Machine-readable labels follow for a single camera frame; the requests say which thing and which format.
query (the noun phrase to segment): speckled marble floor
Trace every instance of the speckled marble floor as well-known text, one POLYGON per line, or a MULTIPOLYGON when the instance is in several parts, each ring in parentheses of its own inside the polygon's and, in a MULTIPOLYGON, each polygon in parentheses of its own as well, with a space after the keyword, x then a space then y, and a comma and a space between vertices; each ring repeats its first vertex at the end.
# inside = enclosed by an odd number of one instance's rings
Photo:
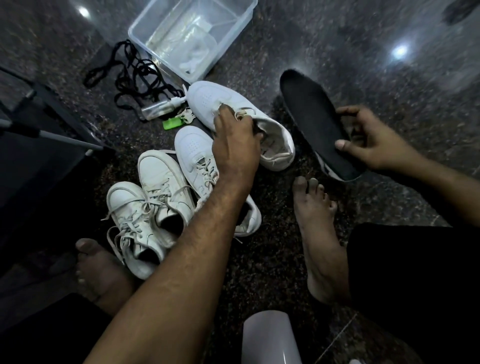
MULTIPOLYGON (((141 124, 114 107, 109 79, 92 90, 82 75, 126 29, 146 0, 3 0, 1 62, 54 89, 63 103, 117 159, 93 186, 92 215, 102 217, 109 186, 137 182, 136 160, 145 150, 173 147, 175 132, 157 121, 141 124), (83 6, 90 16, 78 11, 83 6)), ((300 233, 290 185, 311 173, 339 202, 336 228, 346 242, 355 224, 444 225, 413 190, 373 173, 353 183, 328 180, 286 116, 278 80, 296 68, 321 82, 335 105, 363 103, 422 153, 475 176, 480 169, 480 11, 472 0, 260 0, 253 21, 207 80, 248 97, 292 133, 297 158, 282 173, 260 168, 252 197, 264 222, 244 244, 234 244, 215 319, 208 362, 240 362, 241 328, 250 315, 278 309, 290 315, 305 364, 320 354, 354 312, 333 310, 307 292, 300 233)), ((0 76, 0 97, 13 104, 23 94, 0 76)), ((94 230, 106 232, 98 223, 94 230)), ((417 363, 405 344, 360 315, 321 362, 417 363)))

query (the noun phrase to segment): pant leg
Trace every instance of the pant leg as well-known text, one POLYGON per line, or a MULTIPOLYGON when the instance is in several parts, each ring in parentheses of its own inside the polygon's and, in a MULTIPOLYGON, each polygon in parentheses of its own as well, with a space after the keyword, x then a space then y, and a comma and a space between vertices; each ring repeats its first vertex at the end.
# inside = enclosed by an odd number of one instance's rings
POLYGON ((347 246, 354 307, 408 343, 426 363, 458 360, 476 347, 465 347, 471 339, 464 333, 476 317, 478 239, 473 237, 479 233, 359 225, 347 246))
POLYGON ((81 364, 111 317, 70 294, 0 335, 3 358, 17 363, 81 364))

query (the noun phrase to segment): black shoelace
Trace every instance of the black shoelace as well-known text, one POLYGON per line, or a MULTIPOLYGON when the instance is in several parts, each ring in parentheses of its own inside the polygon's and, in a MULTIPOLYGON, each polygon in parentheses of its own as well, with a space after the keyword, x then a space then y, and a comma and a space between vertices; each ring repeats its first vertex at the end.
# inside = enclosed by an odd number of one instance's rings
POLYGON ((137 109, 128 104, 119 104, 119 100, 124 96, 131 96, 140 108, 144 107, 142 101, 158 102, 159 96, 164 95, 169 100, 172 97, 184 97, 183 90, 176 89, 173 85, 165 82, 159 68, 155 63, 149 59, 141 59, 138 49, 129 40, 119 42, 113 48, 110 60, 102 67, 94 68, 87 72, 84 79, 84 86, 86 88, 95 87, 101 80, 103 80, 113 67, 122 66, 122 70, 117 75, 115 80, 115 87, 119 91, 114 97, 115 105, 123 110, 132 110, 135 112, 137 118, 146 122, 146 120, 140 117, 137 109), (116 59, 117 52, 123 47, 127 64, 116 59), (132 69, 132 75, 130 76, 129 69, 132 69), (156 76, 152 82, 148 82, 146 77, 148 75, 156 76), (140 92, 139 81, 143 83, 143 87, 146 87, 146 91, 140 92))

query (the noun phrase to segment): clear plastic box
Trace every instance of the clear plastic box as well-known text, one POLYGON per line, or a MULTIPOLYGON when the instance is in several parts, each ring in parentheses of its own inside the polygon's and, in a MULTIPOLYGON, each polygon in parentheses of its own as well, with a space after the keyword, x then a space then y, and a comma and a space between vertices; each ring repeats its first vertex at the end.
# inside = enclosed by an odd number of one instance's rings
POLYGON ((152 0, 132 41, 192 84, 202 80, 252 19, 258 0, 152 0))

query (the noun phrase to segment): white sneaker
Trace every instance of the white sneaker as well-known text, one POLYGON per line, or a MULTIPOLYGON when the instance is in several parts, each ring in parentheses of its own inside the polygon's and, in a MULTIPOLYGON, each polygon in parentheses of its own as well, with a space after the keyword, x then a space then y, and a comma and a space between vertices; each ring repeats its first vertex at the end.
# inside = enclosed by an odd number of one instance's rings
MULTIPOLYGON (((200 197, 197 209, 203 206, 218 180, 218 169, 212 153, 212 144, 212 138, 195 126, 184 126, 175 136, 175 151, 180 167, 200 197)), ((262 223, 260 210, 250 195, 246 205, 248 212, 242 223, 235 229, 236 237, 253 234, 262 223)))
POLYGON ((165 248, 171 248, 195 211, 187 180, 166 152, 149 150, 138 158, 138 176, 152 214, 151 225, 165 248))
POLYGON ((197 81, 188 89, 187 101, 195 116, 213 131, 214 118, 221 104, 229 105, 235 117, 250 115, 265 133, 260 164, 273 171, 284 170, 292 164, 295 145, 288 130, 238 92, 213 82, 197 81))
POLYGON ((114 184, 107 194, 108 219, 120 230, 112 241, 110 228, 107 240, 117 258, 134 275, 147 279, 165 258, 166 250, 150 226, 150 214, 144 211, 146 196, 140 186, 131 182, 114 184))

